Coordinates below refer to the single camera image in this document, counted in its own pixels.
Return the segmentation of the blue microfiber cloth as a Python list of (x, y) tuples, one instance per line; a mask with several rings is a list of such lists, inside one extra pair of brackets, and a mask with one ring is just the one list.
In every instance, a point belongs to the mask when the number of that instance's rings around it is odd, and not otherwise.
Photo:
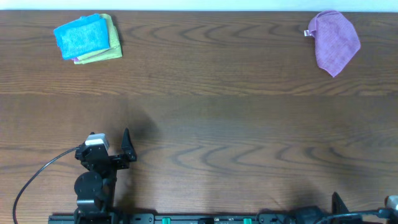
[(53, 31), (64, 60), (109, 48), (106, 19), (99, 14), (81, 17)]

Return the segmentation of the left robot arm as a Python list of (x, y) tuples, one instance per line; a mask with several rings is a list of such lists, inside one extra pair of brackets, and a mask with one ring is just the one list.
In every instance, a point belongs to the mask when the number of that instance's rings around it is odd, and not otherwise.
[(124, 130), (121, 154), (110, 156), (108, 149), (109, 141), (103, 133), (91, 133), (76, 149), (75, 159), (87, 171), (74, 185), (75, 223), (129, 223), (129, 217), (113, 206), (118, 170), (128, 169), (137, 161), (129, 130)]

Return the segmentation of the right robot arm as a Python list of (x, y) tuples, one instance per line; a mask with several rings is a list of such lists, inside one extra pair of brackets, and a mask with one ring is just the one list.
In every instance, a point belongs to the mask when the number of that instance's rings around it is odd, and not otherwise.
[(334, 192), (331, 197), (331, 213), (325, 213), (317, 206), (310, 206), (294, 210), (292, 216), (296, 224), (330, 224), (335, 219), (331, 216), (348, 212), (349, 210), (340, 195)]

